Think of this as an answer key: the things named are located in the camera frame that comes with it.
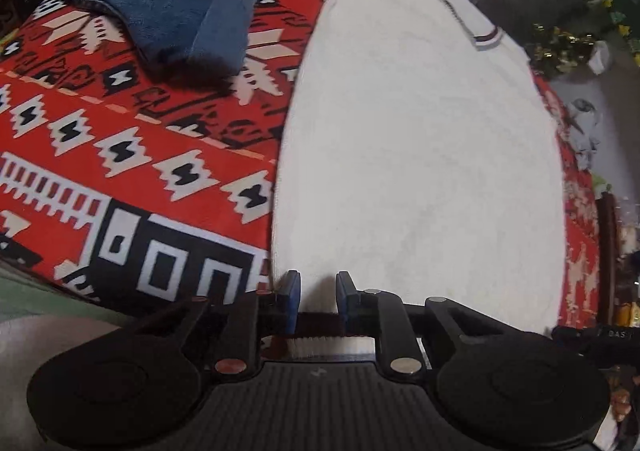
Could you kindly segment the person right hand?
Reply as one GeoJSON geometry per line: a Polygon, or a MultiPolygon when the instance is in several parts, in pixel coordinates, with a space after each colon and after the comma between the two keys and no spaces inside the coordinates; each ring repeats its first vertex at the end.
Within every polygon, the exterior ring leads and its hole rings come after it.
{"type": "Polygon", "coordinates": [[[608,370],[611,388],[611,411],[616,423],[623,423],[631,412],[631,397],[636,388],[636,378],[623,367],[608,370]]]}

